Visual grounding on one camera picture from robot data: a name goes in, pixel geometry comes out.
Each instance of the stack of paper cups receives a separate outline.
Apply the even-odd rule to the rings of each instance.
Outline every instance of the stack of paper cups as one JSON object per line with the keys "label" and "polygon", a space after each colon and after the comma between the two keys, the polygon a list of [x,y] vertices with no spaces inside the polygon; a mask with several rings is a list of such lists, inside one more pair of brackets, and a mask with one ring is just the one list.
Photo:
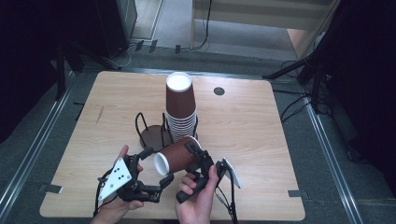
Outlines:
{"label": "stack of paper cups", "polygon": [[166,79],[166,119],[174,142],[194,135],[197,120],[192,79],[175,72]]}

